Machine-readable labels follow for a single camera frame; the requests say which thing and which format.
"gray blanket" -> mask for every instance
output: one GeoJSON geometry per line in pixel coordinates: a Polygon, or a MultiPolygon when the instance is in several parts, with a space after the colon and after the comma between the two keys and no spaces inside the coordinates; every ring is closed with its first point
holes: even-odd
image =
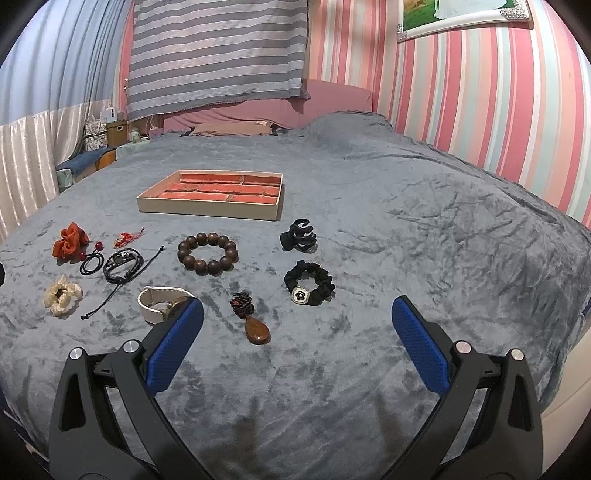
{"type": "Polygon", "coordinates": [[[0,247],[7,270],[0,288],[1,387],[46,448],[68,351],[101,353],[143,338],[150,327],[135,302],[140,289],[186,288],[201,298],[206,322],[157,400],[206,467],[220,480],[371,480],[437,401],[392,327],[393,299],[406,294],[453,340],[480,352],[522,348],[547,406],[589,301],[590,241],[586,228],[522,187],[398,135],[378,115],[334,113],[278,137],[168,134],[67,190],[0,247]],[[139,213],[136,195],[180,168],[283,172],[281,221],[139,213]],[[315,227],[315,252],[282,251],[279,235],[296,218],[315,227]],[[106,255],[120,232],[141,227],[145,235],[134,248],[147,258],[160,245],[167,249],[82,321],[112,286],[51,257],[70,222],[92,242],[101,240],[106,255]],[[240,262],[233,271],[200,278],[177,261],[178,242],[201,231],[236,240],[240,262]],[[334,276],[331,301],[290,301],[283,276],[302,259],[321,262],[334,276]],[[49,316],[41,303],[61,273],[85,291],[67,319],[49,316]],[[229,304],[241,290],[252,292],[255,316],[271,329],[268,345],[245,339],[229,304]]]}
{"type": "Polygon", "coordinates": [[[131,119],[302,89],[307,0],[137,0],[131,119]]]}

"watch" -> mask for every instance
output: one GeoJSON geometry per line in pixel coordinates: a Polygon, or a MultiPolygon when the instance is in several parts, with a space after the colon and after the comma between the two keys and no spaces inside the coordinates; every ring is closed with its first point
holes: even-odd
{"type": "Polygon", "coordinates": [[[138,295],[139,309],[144,320],[150,325],[164,322],[170,310],[187,298],[195,295],[177,287],[144,287],[138,295]],[[165,303],[164,309],[153,308],[158,303],[165,303]]]}

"picture frame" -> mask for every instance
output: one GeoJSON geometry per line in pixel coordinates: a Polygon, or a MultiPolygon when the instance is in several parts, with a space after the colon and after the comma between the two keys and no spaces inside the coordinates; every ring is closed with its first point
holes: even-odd
{"type": "Polygon", "coordinates": [[[474,25],[529,21],[531,12],[527,0],[398,0],[398,19],[400,43],[474,25]]]}

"blue gripper pad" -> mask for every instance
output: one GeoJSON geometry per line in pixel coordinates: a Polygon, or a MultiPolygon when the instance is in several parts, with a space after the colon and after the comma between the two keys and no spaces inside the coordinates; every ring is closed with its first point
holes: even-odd
{"type": "Polygon", "coordinates": [[[449,389],[447,360],[402,297],[392,304],[392,324],[427,389],[445,395],[449,389]]]}
{"type": "Polygon", "coordinates": [[[203,326],[204,317],[202,303],[198,299],[193,300],[154,350],[145,376],[146,388],[152,396],[170,386],[203,326]]]}

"orange scrunchie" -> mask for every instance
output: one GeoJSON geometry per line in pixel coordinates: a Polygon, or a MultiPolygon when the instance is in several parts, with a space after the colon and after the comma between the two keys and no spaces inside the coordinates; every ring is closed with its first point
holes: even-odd
{"type": "Polygon", "coordinates": [[[51,254],[56,258],[68,260],[70,256],[76,252],[80,247],[88,245],[88,235],[84,230],[76,225],[74,222],[70,224],[67,229],[61,231],[62,240],[58,240],[53,244],[53,251],[51,254]]]}

